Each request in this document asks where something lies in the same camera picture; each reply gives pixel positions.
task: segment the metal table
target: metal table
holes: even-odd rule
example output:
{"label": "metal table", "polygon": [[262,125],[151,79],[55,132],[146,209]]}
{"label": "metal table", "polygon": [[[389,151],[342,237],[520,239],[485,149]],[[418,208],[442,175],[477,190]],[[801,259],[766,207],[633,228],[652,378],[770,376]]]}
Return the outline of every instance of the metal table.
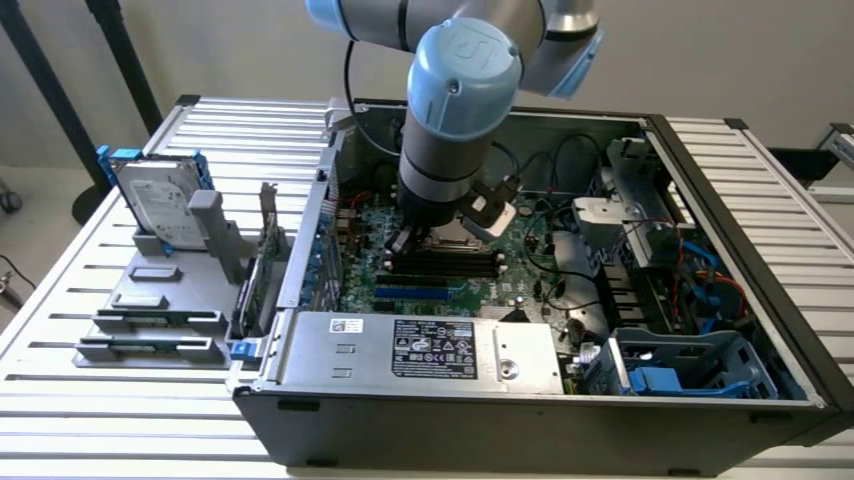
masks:
{"label": "metal table", "polygon": [[[281,224],[295,231],[314,165],[327,144],[326,104],[221,98],[185,103],[146,149],[174,154],[203,149],[225,193],[227,217],[245,233],[257,233],[262,225],[261,183],[278,182]],[[740,206],[736,200],[728,204],[854,379],[854,320],[845,313],[854,309],[854,292],[848,292],[854,289],[854,269],[823,270],[833,266],[829,258],[837,266],[851,262],[836,249],[836,224],[828,223],[821,209],[813,210],[809,195],[777,168],[750,132],[730,130],[720,120],[672,119],[672,123],[725,201],[745,189],[754,195],[757,189],[777,192],[765,198],[760,194],[761,200],[750,204]],[[764,219],[762,214],[772,216]],[[773,244],[780,232],[772,230],[785,222],[796,222],[788,231],[809,239],[804,250],[782,252]],[[134,229],[114,190],[0,337],[0,477],[433,477],[424,472],[289,469],[274,464],[230,399],[225,371],[74,366],[74,344],[90,332],[90,315],[105,304],[135,253]],[[820,245],[825,252],[816,251]],[[781,256],[801,259],[801,266],[784,265]],[[804,286],[811,281],[821,285],[823,275],[832,273],[843,291]],[[854,430],[819,447],[774,448],[721,478],[854,478]]]}

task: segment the power supply label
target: power supply label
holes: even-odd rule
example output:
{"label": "power supply label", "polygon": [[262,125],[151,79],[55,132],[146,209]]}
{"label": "power supply label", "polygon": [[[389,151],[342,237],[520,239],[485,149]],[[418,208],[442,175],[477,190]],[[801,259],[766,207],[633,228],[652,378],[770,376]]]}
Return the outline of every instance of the power supply label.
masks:
{"label": "power supply label", "polygon": [[396,320],[392,372],[398,377],[477,380],[474,323]]}

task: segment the white sticker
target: white sticker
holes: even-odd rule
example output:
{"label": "white sticker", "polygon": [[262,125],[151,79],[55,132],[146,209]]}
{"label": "white sticker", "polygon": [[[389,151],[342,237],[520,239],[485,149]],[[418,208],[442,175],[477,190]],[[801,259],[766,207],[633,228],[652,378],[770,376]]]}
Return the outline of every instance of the white sticker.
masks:
{"label": "white sticker", "polygon": [[170,182],[133,180],[131,190],[154,234],[175,248],[205,248],[202,230],[182,188]]}
{"label": "white sticker", "polygon": [[362,333],[362,319],[334,318],[330,321],[330,333]]}

